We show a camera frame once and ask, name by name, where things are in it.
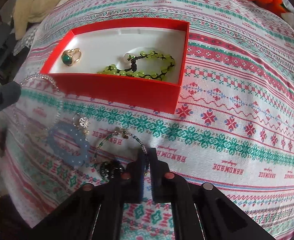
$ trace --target patterned bedsheet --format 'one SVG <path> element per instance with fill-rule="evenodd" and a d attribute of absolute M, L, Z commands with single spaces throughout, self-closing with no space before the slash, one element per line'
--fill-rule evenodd
<path fill-rule="evenodd" d="M 40 24 L 17 74 L 37 73 L 65 33 L 117 18 L 162 17 L 191 24 L 185 76 L 176 113 L 159 113 L 94 98 L 66 95 L 61 119 L 90 118 L 91 154 L 116 126 L 128 128 L 160 160 L 189 182 L 215 184 L 277 239 L 294 235 L 294 31 L 247 0 L 70 0 Z M 35 82 L 22 97 L 56 111 Z M 58 160 L 45 137 L 25 134 L 5 110 L 10 126 L 2 175 L 22 217 L 36 225 L 81 184 L 104 183 L 97 166 L 72 168 Z M 21 118 L 25 113 L 19 112 Z M 57 140 L 71 153 L 71 138 Z M 101 158 L 124 164 L 137 144 L 113 139 Z M 142 204 L 125 204 L 121 239 L 174 238 L 170 204 L 153 204 L 149 175 Z"/>

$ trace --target snowflake pattern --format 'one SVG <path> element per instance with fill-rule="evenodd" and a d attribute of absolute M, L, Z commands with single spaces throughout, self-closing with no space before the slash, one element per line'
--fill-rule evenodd
<path fill-rule="evenodd" d="M 293 148 L 293 144 L 291 143 L 291 140 L 288 143 L 288 149 L 291 152 L 291 149 Z"/>
<path fill-rule="evenodd" d="M 262 142 L 264 142 L 265 139 L 267 138 L 267 134 L 266 134 L 264 128 L 260 131 L 259 135 L 260 135 L 260 139 L 262 140 Z"/>
<path fill-rule="evenodd" d="M 176 109 L 176 114 L 179 114 L 180 119 L 185 119 L 187 116 L 190 116 L 194 112 L 189 109 L 187 104 L 183 104 L 180 108 Z"/>
<path fill-rule="evenodd" d="M 273 136 L 270 137 L 270 141 L 272 143 L 272 145 L 276 145 L 276 143 L 278 142 L 278 138 L 276 137 L 276 134 L 274 134 Z"/>
<path fill-rule="evenodd" d="M 286 146 L 286 142 L 285 142 L 285 137 L 283 137 L 283 139 L 281 140 L 281 146 L 283 147 L 283 149 L 284 149 L 284 147 Z"/>
<path fill-rule="evenodd" d="M 238 127 L 237 122 L 235 121 L 234 116 L 230 116 L 229 119 L 226 119 L 224 123 L 228 126 L 229 132 L 232 132 L 235 128 Z"/>
<path fill-rule="evenodd" d="M 217 120 L 217 117 L 213 115 L 213 111 L 211 109 L 208 109 L 207 112 L 202 113 L 200 116 L 203 120 L 205 120 L 205 125 L 207 126 Z"/>
<path fill-rule="evenodd" d="M 244 130 L 247 133 L 248 137 L 251 137 L 256 132 L 256 129 L 254 128 L 254 125 L 252 124 L 252 122 L 249 122 L 244 127 Z"/>

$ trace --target ring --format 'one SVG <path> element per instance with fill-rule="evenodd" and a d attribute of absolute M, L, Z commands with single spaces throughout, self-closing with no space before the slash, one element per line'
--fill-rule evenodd
<path fill-rule="evenodd" d="M 79 54 L 77 59 L 74 59 L 74 55 Z M 71 66 L 73 63 L 78 62 L 81 58 L 81 51 L 79 48 L 67 49 L 61 55 L 61 60 L 63 64 Z"/>

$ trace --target red jewelry box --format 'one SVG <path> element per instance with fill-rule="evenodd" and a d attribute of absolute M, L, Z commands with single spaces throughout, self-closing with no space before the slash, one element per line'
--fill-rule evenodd
<path fill-rule="evenodd" d="M 66 49 L 66 46 L 76 35 L 124 27 L 152 27 L 179 30 L 186 33 L 181 65 L 175 66 L 175 68 L 180 67 L 178 82 L 176 84 L 126 76 L 50 72 L 57 59 L 60 58 Z M 162 18 L 128 18 L 84 25 L 74 28 L 66 34 L 48 57 L 40 73 L 53 77 L 59 89 L 67 94 L 99 98 L 110 102 L 119 102 L 173 114 L 183 80 L 188 34 L 189 22 Z"/>

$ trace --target black bead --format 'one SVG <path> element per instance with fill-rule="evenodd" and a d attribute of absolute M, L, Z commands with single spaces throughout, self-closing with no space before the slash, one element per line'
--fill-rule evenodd
<path fill-rule="evenodd" d="M 124 167 L 119 161 L 113 160 L 110 162 L 103 162 L 100 165 L 99 173 L 103 178 L 112 179 L 114 177 L 119 177 L 124 170 Z"/>

